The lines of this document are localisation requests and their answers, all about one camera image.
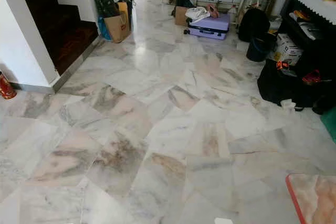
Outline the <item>dark wooden staircase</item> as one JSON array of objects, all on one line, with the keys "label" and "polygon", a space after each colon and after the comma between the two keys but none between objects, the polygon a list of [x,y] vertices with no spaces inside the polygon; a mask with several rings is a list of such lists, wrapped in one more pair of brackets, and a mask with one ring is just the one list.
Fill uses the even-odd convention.
[{"label": "dark wooden staircase", "polygon": [[59,74],[63,74],[98,38],[94,22],[81,20],[79,9],[58,0],[26,0],[46,49]]}]

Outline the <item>green plastic bin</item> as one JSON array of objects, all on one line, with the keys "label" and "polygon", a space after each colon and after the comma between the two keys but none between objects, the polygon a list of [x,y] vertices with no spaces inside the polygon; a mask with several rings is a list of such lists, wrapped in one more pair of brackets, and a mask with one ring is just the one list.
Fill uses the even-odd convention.
[{"label": "green plastic bin", "polygon": [[336,143],[336,106],[321,115],[322,124],[325,126],[334,143]]}]

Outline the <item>purple hard suitcase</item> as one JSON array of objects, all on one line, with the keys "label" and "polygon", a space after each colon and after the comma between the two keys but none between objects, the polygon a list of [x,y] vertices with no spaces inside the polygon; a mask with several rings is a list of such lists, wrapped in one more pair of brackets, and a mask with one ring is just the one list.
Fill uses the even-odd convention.
[{"label": "purple hard suitcase", "polygon": [[229,32],[229,22],[228,14],[221,14],[217,18],[209,16],[188,23],[188,28],[183,30],[183,34],[224,40]]}]

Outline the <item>white cloth bundle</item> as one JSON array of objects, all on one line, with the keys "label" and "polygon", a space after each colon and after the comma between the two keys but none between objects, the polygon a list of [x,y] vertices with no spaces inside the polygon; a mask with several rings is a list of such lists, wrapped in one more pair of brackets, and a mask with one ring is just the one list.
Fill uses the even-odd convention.
[{"label": "white cloth bundle", "polygon": [[188,8],[185,11],[185,20],[187,23],[197,22],[204,18],[208,18],[209,16],[211,16],[211,14],[204,7]]}]

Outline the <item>black duffel bag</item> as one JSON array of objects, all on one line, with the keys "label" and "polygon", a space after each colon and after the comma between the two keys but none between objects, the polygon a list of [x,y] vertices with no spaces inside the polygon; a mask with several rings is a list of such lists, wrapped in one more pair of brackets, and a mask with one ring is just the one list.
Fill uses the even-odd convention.
[{"label": "black duffel bag", "polygon": [[291,65],[267,59],[257,87],[262,99],[297,112],[322,115],[336,108],[336,80],[324,79],[318,70],[300,76]]}]

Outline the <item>marble table with red edge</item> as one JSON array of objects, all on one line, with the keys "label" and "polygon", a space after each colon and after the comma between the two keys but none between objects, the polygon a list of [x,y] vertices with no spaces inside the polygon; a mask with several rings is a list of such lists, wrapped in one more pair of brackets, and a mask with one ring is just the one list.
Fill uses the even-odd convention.
[{"label": "marble table with red edge", "polygon": [[336,224],[336,175],[292,173],[285,182],[300,224]]}]

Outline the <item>black backpack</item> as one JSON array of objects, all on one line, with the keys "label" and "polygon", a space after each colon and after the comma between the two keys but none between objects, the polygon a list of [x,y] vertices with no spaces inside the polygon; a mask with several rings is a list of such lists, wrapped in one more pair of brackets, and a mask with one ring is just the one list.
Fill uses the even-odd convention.
[{"label": "black backpack", "polygon": [[259,8],[248,9],[238,25],[238,39],[243,42],[250,42],[252,37],[268,32],[270,21],[266,13]]}]

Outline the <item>white printed cardboard box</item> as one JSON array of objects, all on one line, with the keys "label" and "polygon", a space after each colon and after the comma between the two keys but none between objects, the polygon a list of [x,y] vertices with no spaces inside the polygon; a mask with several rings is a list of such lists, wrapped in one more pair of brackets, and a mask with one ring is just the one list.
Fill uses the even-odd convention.
[{"label": "white printed cardboard box", "polygon": [[295,66],[303,52],[303,49],[298,47],[286,33],[278,33],[276,37],[276,48],[274,53],[271,54],[271,59],[274,61],[283,61],[290,66]]}]

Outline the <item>black shelf unit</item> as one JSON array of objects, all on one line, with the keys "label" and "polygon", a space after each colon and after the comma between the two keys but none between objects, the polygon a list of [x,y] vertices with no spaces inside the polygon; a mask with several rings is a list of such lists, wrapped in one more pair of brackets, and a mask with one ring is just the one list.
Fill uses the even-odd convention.
[{"label": "black shelf unit", "polygon": [[[289,16],[294,10],[300,10],[309,16],[309,23],[315,25],[320,38],[308,37],[300,28],[299,22]],[[336,79],[336,25],[299,0],[285,0],[279,14],[282,18],[279,32],[286,33],[303,50],[302,56],[293,67],[296,75],[303,77],[317,70],[323,79]]]}]

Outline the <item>black plastic bag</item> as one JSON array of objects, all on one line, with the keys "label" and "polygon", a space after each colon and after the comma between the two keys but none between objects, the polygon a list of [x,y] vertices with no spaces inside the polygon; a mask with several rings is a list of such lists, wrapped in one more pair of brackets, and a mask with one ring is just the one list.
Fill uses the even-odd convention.
[{"label": "black plastic bag", "polygon": [[94,0],[94,4],[98,10],[98,15],[103,18],[120,15],[120,11],[115,0]]}]

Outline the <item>brown paper bag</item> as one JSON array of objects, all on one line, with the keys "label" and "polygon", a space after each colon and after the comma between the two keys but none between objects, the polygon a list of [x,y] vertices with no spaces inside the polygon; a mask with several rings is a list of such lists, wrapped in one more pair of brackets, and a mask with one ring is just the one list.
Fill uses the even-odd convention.
[{"label": "brown paper bag", "polygon": [[119,15],[104,18],[104,23],[111,36],[111,41],[123,42],[131,33],[131,20],[127,3],[117,3]]}]

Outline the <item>red tin can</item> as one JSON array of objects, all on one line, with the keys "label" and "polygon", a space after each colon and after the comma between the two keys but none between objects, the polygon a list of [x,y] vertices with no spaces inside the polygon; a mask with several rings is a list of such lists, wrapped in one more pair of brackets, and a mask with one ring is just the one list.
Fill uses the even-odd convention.
[{"label": "red tin can", "polygon": [[0,93],[5,100],[12,99],[17,95],[14,87],[12,87],[12,85],[2,72],[0,73]]}]

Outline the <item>brown cardboard box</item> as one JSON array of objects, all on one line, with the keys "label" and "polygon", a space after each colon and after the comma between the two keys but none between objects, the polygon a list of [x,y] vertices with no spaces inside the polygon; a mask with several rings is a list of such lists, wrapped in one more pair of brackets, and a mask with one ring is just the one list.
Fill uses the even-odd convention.
[{"label": "brown cardboard box", "polygon": [[189,7],[176,6],[175,7],[175,25],[188,27],[186,12],[189,10]]}]

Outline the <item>blue plastic bag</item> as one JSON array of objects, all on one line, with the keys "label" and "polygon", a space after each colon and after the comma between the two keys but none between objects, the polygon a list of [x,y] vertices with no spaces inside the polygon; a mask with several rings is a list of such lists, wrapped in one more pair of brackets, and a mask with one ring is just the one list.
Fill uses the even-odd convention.
[{"label": "blue plastic bag", "polygon": [[98,29],[99,29],[99,34],[100,36],[105,40],[105,41],[111,41],[111,35],[108,32],[108,28],[105,24],[104,18],[102,16],[98,16]]}]

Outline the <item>dark blue bucket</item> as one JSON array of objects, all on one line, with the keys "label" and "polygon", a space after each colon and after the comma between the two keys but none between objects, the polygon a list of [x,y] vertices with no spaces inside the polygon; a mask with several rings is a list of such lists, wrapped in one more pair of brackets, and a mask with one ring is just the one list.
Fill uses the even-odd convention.
[{"label": "dark blue bucket", "polygon": [[246,57],[250,61],[262,62],[267,59],[269,54],[274,53],[276,46],[276,35],[264,33],[252,36],[250,38],[249,47]]}]

